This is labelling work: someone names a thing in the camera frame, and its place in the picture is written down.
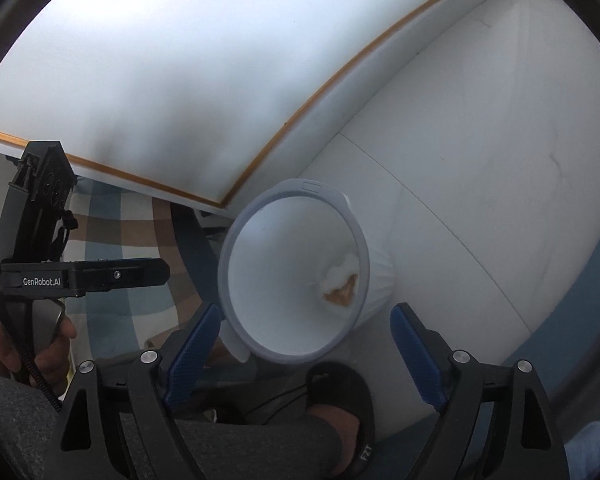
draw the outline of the white trash can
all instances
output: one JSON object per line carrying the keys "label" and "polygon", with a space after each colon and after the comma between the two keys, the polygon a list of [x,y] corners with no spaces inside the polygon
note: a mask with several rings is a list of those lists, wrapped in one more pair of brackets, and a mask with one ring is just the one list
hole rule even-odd
{"label": "white trash can", "polygon": [[391,260],[370,244],[335,189],[295,178],[261,194],[220,255],[225,346],[240,360],[251,351],[283,364],[326,354],[391,296]]}

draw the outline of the blue gripper pad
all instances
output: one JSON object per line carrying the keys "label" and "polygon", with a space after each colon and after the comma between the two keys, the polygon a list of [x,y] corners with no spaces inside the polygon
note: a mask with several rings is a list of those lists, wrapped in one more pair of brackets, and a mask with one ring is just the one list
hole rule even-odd
{"label": "blue gripper pad", "polygon": [[186,327],[165,341],[161,351],[160,382],[165,391],[164,403],[170,408],[191,398],[209,352],[218,338],[221,321],[222,311],[217,306],[210,304],[204,308],[203,305]]}
{"label": "blue gripper pad", "polygon": [[420,397],[427,404],[431,404],[437,412],[441,412],[448,401],[444,388],[443,371],[427,349],[416,328],[402,311],[400,304],[391,310],[390,325],[395,345],[409,369]]}

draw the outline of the blue rubber pad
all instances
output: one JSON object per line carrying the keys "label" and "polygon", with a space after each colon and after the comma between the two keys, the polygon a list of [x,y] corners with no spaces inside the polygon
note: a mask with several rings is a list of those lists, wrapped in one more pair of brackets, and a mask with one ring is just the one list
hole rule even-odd
{"label": "blue rubber pad", "polygon": [[191,398],[202,368],[220,332],[222,311],[214,304],[184,340],[180,351],[168,368],[164,403],[173,408]]}
{"label": "blue rubber pad", "polygon": [[394,306],[391,310],[390,325],[395,345],[409,369],[420,397],[437,412],[441,412],[448,401],[442,371],[400,306]]}

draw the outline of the brown wooden edge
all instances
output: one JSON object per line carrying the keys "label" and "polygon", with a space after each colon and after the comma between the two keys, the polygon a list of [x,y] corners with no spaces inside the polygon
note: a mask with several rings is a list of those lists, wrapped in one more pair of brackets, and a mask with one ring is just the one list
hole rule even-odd
{"label": "brown wooden edge", "polygon": [[437,3],[440,0],[428,0],[417,9],[412,10],[409,14],[407,14],[400,21],[392,25],[386,31],[384,31],[380,36],[375,38],[371,43],[369,43],[362,51],[356,54],[345,66],[343,66],[340,70],[338,70],[324,85],[320,87],[307,102],[305,102],[298,111],[291,116],[291,118],[278,130],[278,132],[272,137],[272,139],[265,145],[265,147],[260,150],[260,153],[251,161],[251,164],[247,166],[247,169],[242,172],[238,180],[235,181],[233,187],[229,190],[229,192],[222,199],[222,207],[226,207],[229,202],[234,198],[234,196],[238,193],[240,188],[244,185],[247,179],[253,174],[256,168],[262,163],[264,158],[272,152],[273,148],[286,136],[291,128],[296,126],[297,123],[307,114],[307,112],[337,83],[339,83],[356,65],[358,65],[366,56],[371,54],[378,46],[384,43],[389,37],[394,35],[400,28],[410,22],[413,18],[419,15],[424,10],[429,9],[433,4]]}
{"label": "brown wooden edge", "polygon": [[[20,137],[15,137],[9,134],[4,134],[0,132],[0,142],[3,144],[8,144],[10,146],[16,146],[18,148],[26,147],[28,140],[21,139]],[[141,176],[137,176],[131,173],[127,173],[126,171],[117,170],[116,168],[112,168],[110,166],[105,166],[104,164],[100,164],[99,162],[93,162],[92,160],[87,160],[86,158],[82,158],[81,156],[71,155],[69,153],[66,154],[66,158],[69,159],[69,162],[75,164],[77,166],[81,166],[83,168],[89,168],[90,170],[100,171],[102,173],[107,173],[112,176],[116,176],[119,178],[123,178],[125,180],[130,180],[132,182],[136,182],[137,184],[141,184],[142,186],[153,187],[154,189],[158,189],[160,191],[164,191],[166,193],[171,193],[176,196],[181,196],[183,198],[187,198],[189,200],[195,200],[196,202],[200,202],[212,207],[216,207],[218,209],[222,208],[222,205],[218,202],[214,202],[213,200],[209,200],[208,198],[202,198],[201,196],[197,196],[181,189],[176,189],[171,186],[166,186],[165,184],[161,184],[160,182],[155,182],[153,180],[149,180],[147,178],[143,178]]]}

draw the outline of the gray plastic rim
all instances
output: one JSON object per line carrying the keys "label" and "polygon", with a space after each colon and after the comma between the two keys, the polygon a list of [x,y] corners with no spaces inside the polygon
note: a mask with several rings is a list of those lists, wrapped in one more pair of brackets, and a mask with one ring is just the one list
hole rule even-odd
{"label": "gray plastic rim", "polygon": [[[351,234],[353,235],[354,241],[358,248],[358,257],[360,260],[360,281],[358,283],[358,293],[356,294],[353,305],[351,305],[352,314],[347,320],[346,324],[340,330],[338,335],[331,340],[327,345],[323,346],[317,351],[309,354],[302,354],[297,356],[279,354],[273,352],[263,345],[258,343],[247,331],[243,328],[241,323],[238,321],[238,317],[234,310],[234,305],[231,301],[229,294],[229,261],[231,259],[231,253],[234,249],[234,245],[240,232],[251,220],[251,218],[276,200],[282,198],[289,198],[293,196],[305,196],[320,200],[324,203],[332,206],[342,217],[349,227]],[[218,264],[218,289],[220,293],[220,301],[222,303],[222,310],[224,316],[228,321],[231,328],[237,333],[242,342],[259,357],[280,364],[302,364],[309,363],[317,360],[327,352],[331,351],[338,343],[340,343],[345,336],[350,332],[351,329],[356,325],[362,307],[365,303],[366,293],[369,287],[369,275],[370,275],[370,264],[369,264],[369,250],[366,245],[365,235],[353,215],[353,212],[349,208],[347,198],[339,191],[325,186],[321,182],[315,180],[307,180],[304,178],[291,178],[284,180],[277,184],[275,187],[265,191],[260,196],[255,198],[235,219],[234,224],[229,229],[227,236],[222,245],[222,251],[220,253],[220,261]]]}

